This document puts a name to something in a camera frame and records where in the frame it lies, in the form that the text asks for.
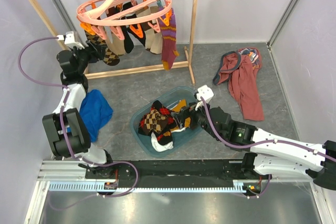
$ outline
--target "blue towel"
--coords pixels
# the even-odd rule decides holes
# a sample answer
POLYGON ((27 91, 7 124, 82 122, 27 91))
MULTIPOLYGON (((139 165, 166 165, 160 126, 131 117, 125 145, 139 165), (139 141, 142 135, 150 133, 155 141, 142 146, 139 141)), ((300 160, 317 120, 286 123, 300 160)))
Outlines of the blue towel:
POLYGON ((99 90, 93 89, 86 95, 80 106, 79 115, 88 129, 91 142, 97 140, 99 129, 109 122, 112 114, 112 108, 99 90))

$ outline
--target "wooden clothes rack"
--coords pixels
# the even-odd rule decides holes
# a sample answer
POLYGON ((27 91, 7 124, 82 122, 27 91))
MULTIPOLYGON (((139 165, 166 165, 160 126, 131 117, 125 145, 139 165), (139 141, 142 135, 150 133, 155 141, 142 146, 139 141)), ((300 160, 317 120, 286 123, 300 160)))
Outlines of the wooden clothes rack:
MULTIPOLYGON (((49 20, 48 16, 37 2, 37 0, 29 0, 37 14, 40 16, 44 24, 47 26, 49 31, 53 36, 59 35, 57 30, 55 29, 52 22, 49 20)), ((193 8, 192 8, 192 21, 191 21, 191 31, 190 31, 190 40, 189 40, 189 50, 187 47, 184 47, 185 53, 185 61, 175 62, 172 68, 188 68, 191 76, 191 82, 195 84, 195 77, 192 69, 192 55, 193 55, 193 42, 194 42, 194 34, 195 34, 195 22, 196 22, 196 9, 197 9, 197 0, 193 0, 193 8)), ((58 41, 59 45, 62 49, 67 50, 68 48, 64 45, 63 42, 58 41)), ((138 67, 138 68, 129 68, 129 69, 121 69, 121 70, 113 70, 113 71, 105 71, 105 72, 98 72, 98 73, 88 73, 88 69, 86 69, 86 77, 88 79, 98 79, 98 78, 105 78, 105 77, 113 77, 113 76, 122 76, 125 74, 133 74, 133 73, 146 73, 152 71, 164 70, 163 65, 152 65, 152 66, 145 66, 145 67, 138 67)))

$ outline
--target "laundry basket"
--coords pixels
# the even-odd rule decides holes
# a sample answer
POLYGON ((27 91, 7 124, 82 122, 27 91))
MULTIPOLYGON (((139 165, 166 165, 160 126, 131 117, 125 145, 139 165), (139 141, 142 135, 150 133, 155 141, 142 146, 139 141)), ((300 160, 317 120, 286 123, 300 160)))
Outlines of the laundry basket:
MULTIPOLYGON (((166 108, 172 109, 174 106, 176 106, 180 100, 185 99, 187 102, 187 105, 190 102, 196 102, 197 100, 194 97, 195 91, 192 88, 189 87, 177 87, 164 95, 160 96, 159 98, 155 100, 159 100, 166 108)), ((164 152, 157 152, 151 142, 150 136, 144 136, 138 133, 138 127, 140 120, 142 117, 149 113, 151 111, 152 103, 149 103, 145 107, 143 107, 141 110, 139 110, 137 113, 135 113, 131 119, 131 131, 137 142, 140 144, 140 146, 143 148, 143 150, 152 157, 165 157, 172 152, 174 152, 177 148, 181 147, 185 143, 187 143, 189 140, 191 140, 193 137, 195 137, 201 130, 200 127, 197 127, 193 130, 190 128, 187 128, 185 131, 182 132, 174 132, 173 135, 173 145, 174 148, 171 150, 166 150, 164 152)))

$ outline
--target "red garment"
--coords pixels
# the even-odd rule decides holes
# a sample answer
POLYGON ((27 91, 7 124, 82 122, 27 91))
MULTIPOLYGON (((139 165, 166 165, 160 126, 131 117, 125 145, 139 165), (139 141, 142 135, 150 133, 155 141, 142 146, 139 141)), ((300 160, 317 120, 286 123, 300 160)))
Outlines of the red garment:
POLYGON ((248 55, 242 55, 239 68, 232 71, 222 72, 233 69, 237 65, 238 53, 232 53, 224 57, 223 66, 220 69, 220 81, 222 83, 229 79, 229 91, 232 97, 238 102, 243 113, 244 119, 263 121, 264 112, 262 110, 261 101, 257 89, 257 73, 263 66, 261 54, 259 54, 259 63, 254 65, 251 63, 248 55))

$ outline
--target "gray floor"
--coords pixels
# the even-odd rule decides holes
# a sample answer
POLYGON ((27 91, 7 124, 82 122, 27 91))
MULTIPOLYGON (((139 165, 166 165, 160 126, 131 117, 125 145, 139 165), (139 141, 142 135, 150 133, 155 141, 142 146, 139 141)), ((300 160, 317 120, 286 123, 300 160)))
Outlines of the gray floor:
MULTIPOLYGON (((183 45, 178 45, 178 49, 180 56, 177 60, 185 60, 183 45)), ((160 63, 161 56, 153 55, 145 51, 142 46, 137 46, 131 54, 122 56, 120 63, 115 67, 99 62, 90 66, 89 69, 90 72, 99 72, 160 63)), ((266 44, 195 45, 193 70, 196 78, 195 88, 206 84, 214 91, 215 96, 211 101, 211 106, 220 106, 225 112, 230 113, 234 120, 250 123, 274 134, 296 139, 293 123, 266 44), (263 122, 243 120, 237 102, 227 90, 227 84, 219 86, 212 84, 221 56, 228 51, 242 47, 256 47, 263 56, 264 66, 257 76, 258 91, 265 114, 263 122)), ((130 131, 130 118, 143 106, 178 86, 192 87, 187 68, 90 80, 89 89, 100 90, 114 110, 111 121, 100 130, 96 145, 105 148, 114 160, 153 159, 133 138, 130 131)), ((195 139, 166 158, 230 158, 243 157, 243 155, 244 153, 232 151, 222 143, 215 141, 207 133, 201 132, 195 139)))
MULTIPOLYGON (((64 208, 92 193, 49 194, 53 206, 64 208)), ((226 193, 132 193, 114 199, 94 197, 65 211, 48 207, 44 213, 48 224, 322 223, 307 183, 271 183, 259 199, 226 193)))

